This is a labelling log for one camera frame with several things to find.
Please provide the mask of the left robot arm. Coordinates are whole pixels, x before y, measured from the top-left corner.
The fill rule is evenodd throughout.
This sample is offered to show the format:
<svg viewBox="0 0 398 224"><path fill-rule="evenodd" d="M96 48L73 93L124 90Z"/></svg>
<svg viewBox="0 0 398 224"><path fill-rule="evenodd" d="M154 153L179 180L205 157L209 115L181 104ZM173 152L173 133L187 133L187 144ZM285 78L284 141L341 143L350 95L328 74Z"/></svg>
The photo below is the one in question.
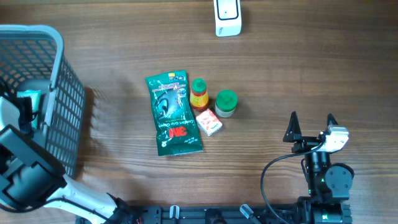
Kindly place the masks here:
<svg viewBox="0 0 398 224"><path fill-rule="evenodd" d="M30 102L1 81L1 209L58 208L79 216L80 223L134 223L126 202L73 180L58 159L20 132L19 125L35 117Z"/></svg>

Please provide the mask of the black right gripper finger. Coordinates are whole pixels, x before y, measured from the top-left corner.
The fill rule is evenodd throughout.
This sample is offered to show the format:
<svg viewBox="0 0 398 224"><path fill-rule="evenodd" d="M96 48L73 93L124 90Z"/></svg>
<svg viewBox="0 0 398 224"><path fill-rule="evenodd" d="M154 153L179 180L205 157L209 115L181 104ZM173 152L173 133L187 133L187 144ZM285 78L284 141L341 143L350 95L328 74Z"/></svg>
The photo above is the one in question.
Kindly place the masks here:
<svg viewBox="0 0 398 224"><path fill-rule="evenodd" d="M338 125L338 123L337 123L335 117L331 113L329 113L327 115L326 126L329 127L329 126L337 126L337 125Z"/></svg>
<svg viewBox="0 0 398 224"><path fill-rule="evenodd" d="M302 132L299 125L297 113L293 111L290 115L289 125L285 132L283 142L299 142L302 141Z"/></svg>

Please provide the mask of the yellow red sauce bottle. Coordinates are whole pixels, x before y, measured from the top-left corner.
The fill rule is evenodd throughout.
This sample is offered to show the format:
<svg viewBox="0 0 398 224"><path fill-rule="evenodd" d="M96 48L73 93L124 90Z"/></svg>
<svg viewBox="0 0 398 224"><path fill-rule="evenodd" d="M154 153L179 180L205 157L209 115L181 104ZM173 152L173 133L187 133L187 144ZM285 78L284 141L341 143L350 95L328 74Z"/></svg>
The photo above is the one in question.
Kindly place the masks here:
<svg viewBox="0 0 398 224"><path fill-rule="evenodd" d="M197 78L192 82L190 90L190 104L192 108L197 111L206 110L209 105L206 82L201 78Z"/></svg>

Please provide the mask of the small red tissue box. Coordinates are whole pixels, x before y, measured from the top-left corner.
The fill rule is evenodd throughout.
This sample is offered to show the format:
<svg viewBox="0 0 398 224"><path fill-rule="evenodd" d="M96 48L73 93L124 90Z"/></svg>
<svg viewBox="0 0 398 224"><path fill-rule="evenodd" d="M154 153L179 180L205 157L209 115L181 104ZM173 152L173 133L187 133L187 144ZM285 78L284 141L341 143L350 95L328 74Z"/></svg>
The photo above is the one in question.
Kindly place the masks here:
<svg viewBox="0 0 398 224"><path fill-rule="evenodd" d="M208 136L218 132L223 126L222 122L210 109L207 109L196 116L196 121L200 129L202 129Z"/></svg>

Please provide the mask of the green 3M gloves packet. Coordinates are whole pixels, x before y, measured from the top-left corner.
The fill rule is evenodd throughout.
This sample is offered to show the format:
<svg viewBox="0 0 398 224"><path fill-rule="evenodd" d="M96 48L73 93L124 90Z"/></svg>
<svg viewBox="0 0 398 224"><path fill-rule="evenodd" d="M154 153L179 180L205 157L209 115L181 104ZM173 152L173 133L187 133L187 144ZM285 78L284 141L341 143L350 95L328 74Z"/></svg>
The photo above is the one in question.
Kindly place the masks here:
<svg viewBox="0 0 398 224"><path fill-rule="evenodd" d="M201 135L189 102L185 70L145 78L156 129L159 156L203 151Z"/></svg>

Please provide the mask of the mint wet wipes pack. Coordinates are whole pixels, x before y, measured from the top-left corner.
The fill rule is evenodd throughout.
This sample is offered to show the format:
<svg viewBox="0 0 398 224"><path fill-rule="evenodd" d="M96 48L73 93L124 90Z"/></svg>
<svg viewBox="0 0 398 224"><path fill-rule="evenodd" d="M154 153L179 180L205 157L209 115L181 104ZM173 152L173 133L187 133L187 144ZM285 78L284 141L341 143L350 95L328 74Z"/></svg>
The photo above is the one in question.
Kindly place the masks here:
<svg viewBox="0 0 398 224"><path fill-rule="evenodd" d="M18 98L29 98L31 102L31 113L29 118L31 120L31 126L34 129L38 129L38 112L39 112L39 104L41 91L40 90L26 90L26 91L18 91Z"/></svg>

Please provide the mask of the green lid glass jar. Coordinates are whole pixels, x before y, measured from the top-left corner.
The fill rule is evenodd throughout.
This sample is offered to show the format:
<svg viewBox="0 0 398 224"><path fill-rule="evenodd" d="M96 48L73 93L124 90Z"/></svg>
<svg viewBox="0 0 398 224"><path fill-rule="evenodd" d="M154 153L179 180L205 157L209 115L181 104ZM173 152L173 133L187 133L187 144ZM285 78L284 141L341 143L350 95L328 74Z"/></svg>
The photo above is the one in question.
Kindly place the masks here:
<svg viewBox="0 0 398 224"><path fill-rule="evenodd" d="M216 96L216 114L222 118L228 118L233 115L237 104L238 97L233 90L222 90Z"/></svg>

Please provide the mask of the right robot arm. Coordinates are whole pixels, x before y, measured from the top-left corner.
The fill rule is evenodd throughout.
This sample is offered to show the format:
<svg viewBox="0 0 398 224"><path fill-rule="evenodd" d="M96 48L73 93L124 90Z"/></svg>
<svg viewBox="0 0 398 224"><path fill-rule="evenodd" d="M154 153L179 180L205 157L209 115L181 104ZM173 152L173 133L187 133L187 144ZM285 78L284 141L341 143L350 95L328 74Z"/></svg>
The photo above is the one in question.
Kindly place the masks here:
<svg viewBox="0 0 398 224"><path fill-rule="evenodd" d="M330 155L342 150L349 131L334 116L327 116L326 130L317 137L303 136L296 112L290 115L284 142L292 142L292 153L303 155L301 166L308 185L308 197L299 197L294 205L294 223L352 223L349 199L354 170L343 163L331 163Z"/></svg>

